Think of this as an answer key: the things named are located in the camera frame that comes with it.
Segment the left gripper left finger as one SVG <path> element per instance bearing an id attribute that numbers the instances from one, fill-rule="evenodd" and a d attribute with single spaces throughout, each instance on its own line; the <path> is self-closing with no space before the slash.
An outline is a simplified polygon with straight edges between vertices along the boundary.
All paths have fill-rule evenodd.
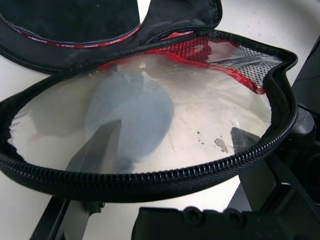
<path id="1" fill-rule="evenodd" d="M 66 170 L 79 173 L 112 174 L 115 171 L 116 153 L 121 121 L 103 124 L 72 157 Z M 99 201 L 65 201 L 63 216 L 63 239 L 81 240 L 91 215 L 105 207 Z"/>

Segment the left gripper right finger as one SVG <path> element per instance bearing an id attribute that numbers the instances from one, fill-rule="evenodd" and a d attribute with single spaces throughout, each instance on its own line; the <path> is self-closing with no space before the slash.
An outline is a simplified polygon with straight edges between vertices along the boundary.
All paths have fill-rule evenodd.
<path id="1" fill-rule="evenodd" d="M 260 140 L 259 136 L 237 127 L 231 129 L 230 135 L 235 153 L 247 150 Z M 240 212 L 262 211 L 276 186 L 275 178 L 267 163 L 261 160 L 238 177 L 240 184 L 230 201 L 230 207 Z"/>

